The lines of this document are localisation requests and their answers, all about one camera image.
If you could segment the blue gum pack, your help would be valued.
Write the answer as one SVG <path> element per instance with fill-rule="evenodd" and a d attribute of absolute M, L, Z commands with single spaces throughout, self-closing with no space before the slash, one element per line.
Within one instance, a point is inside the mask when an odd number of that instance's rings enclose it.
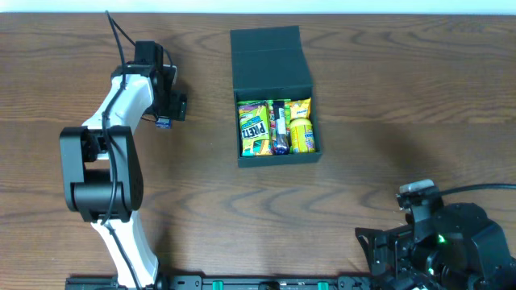
<path fill-rule="evenodd" d="M 155 122 L 156 127 L 162 129 L 171 129 L 173 121 L 170 118 L 158 118 Z"/>

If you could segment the yellow Pretz snack box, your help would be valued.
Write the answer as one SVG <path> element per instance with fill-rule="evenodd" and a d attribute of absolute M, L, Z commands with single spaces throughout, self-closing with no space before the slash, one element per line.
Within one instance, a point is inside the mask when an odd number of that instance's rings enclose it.
<path fill-rule="evenodd" d="M 239 106 L 239 130 L 242 157 L 273 155 L 266 101 Z"/>

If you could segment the green Haribo gummy bag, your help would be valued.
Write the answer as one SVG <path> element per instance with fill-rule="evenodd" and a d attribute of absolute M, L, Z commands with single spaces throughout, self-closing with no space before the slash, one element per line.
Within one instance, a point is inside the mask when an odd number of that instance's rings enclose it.
<path fill-rule="evenodd" d="M 285 129 L 287 130 L 287 133 L 289 133 L 289 124 L 290 124 L 291 116 L 290 116 L 290 108 L 287 105 L 287 102 L 290 102 L 291 101 L 290 99 L 238 101 L 237 106 L 244 106 L 244 105 L 253 104 L 253 103 L 257 103 L 257 102 L 266 102 L 267 107 L 268 107 L 269 129 L 270 129 L 271 137 L 273 137 L 276 134 L 275 113 L 274 113 L 274 109 L 273 109 L 273 103 L 279 102 L 279 101 L 284 102 Z"/>

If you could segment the blue fruit and nut bar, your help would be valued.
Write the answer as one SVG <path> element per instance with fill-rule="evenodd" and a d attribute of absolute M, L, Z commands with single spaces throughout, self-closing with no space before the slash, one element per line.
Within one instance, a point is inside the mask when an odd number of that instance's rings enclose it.
<path fill-rule="evenodd" d="M 276 155 L 289 154 L 289 134 L 287 125 L 287 109 L 284 101 L 273 101 L 275 123 L 274 152 Z"/>

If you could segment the yellow Julie's Le-mond biscuit pack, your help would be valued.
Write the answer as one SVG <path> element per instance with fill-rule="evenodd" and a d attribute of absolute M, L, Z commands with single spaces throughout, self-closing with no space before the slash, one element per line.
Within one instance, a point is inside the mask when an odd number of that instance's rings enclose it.
<path fill-rule="evenodd" d="M 290 119 L 309 118 L 311 112 L 311 99 L 288 101 L 286 105 L 290 110 Z"/>

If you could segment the yellow Mentos candy bottle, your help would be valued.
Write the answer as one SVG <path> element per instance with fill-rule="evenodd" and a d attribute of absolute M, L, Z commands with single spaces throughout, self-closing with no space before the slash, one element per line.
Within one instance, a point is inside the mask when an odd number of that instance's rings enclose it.
<path fill-rule="evenodd" d="M 290 125 L 291 151 L 294 154 L 316 151 L 314 131 L 308 118 L 296 118 Z"/>

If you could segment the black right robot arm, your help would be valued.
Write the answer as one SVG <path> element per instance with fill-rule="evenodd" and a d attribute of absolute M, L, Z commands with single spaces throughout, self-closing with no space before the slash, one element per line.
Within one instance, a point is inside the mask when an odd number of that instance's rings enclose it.
<path fill-rule="evenodd" d="M 399 188 L 406 224 L 391 230 L 357 228 L 377 289 L 513 289 L 515 259 L 504 230 L 475 203 L 443 197 L 514 184 L 474 184 L 441 190 L 432 180 Z"/>

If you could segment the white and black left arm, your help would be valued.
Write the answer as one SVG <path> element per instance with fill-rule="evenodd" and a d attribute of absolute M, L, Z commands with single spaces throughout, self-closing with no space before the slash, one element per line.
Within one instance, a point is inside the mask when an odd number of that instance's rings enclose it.
<path fill-rule="evenodd" d="M 101 236 L 116 267 L 114 276 L 73 276 L 67 289 L 170 289 L 152 251 L 139 208 L 144 179 L 134 134 L 153 115 L 167 122 L 185 117 L 185 95 L 173 90 L 170 64 L 126 64 L 111 75 L 98 110 L 59 137 L 66 205 Z"/>

